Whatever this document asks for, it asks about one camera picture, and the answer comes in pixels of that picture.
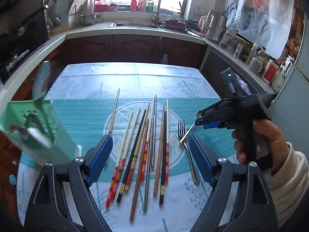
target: person's arm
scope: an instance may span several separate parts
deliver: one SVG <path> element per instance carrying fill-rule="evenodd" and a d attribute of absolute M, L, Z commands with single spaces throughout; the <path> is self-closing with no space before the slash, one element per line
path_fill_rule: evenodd
<path fill-rule="evenodd" d="M 309 166 L 304 154 L 295 152 L 285 141 L 279 128 L 268 120 L 254 120 L 254 130 L 268 138 L 272 153 L 272 183 L 268 186 L 275 204 L 278 225 L 281 227 L 296 210 L 309 186 Z M 237 139 L 235 149 L 239 164 L 244 164 L 244 143 Z"/>

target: sink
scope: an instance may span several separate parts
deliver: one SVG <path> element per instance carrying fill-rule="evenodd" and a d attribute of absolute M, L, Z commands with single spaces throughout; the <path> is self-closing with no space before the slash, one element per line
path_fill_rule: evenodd
<path fill-rule="evenodd" d="M 114 22 L 109 27 L 142 27 L 142 28 L 158 28 L 157 25 L 152 23 L 135 23 L 135 22 Z"/>

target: sleeve cuff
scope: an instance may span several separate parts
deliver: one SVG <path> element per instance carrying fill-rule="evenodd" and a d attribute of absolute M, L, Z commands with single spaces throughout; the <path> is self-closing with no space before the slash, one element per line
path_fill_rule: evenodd
<path fill-rule="evenodd" d="M 287 142 L 286 144 L 290 148 L 289 155 L 280 170 L 272 177 L 272 183 L 268 186 L 270 190 L 277 189 L 286 184 L 294 177 L 298 169 L 299 158 L 294 151 L 292 144 L 290 142 Z"/>

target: human hand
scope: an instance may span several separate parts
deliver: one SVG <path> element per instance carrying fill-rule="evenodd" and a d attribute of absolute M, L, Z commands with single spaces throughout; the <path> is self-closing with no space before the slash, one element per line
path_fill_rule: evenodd
<path fill-rule="evenodd" d="M 272 154 L 272 175 L 277 173 L 285 163 L 289 155 L 289 147 L 280 129 L 269 120 L 253 120 L 253 129 L 264 135 L 268 139 L 268 145 Z M 246 154 L 243 152 L 244 142 L 237 139 L 236 130 L 232 132 L 232 138 L 235 138 L 234 148 L 237 150 L 236 158 L 240 165 L 244 165 Z"/>

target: fork handle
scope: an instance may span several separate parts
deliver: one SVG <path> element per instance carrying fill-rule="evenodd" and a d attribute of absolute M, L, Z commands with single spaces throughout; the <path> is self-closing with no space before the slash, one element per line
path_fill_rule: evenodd
<path fill-rule="evenodd" d="M 196 186 L 198 186 L 198 185 L 200 185 L 200 178 L 197 175 L 197 171 L 196 171 L 195 165 L 194 165 L 193 160 L 192 160 L 191 152 L 188 149 L 187 144 L 185 142 L 183 144 L 184 144 L 184 146 L 185 146 L 185 148 L 186 148 L 186 150 L 188 152 L 188 155 L 189 155 L 189 162 L 190 162 L 192 180 L 193 180 L 194 184 Z"/>

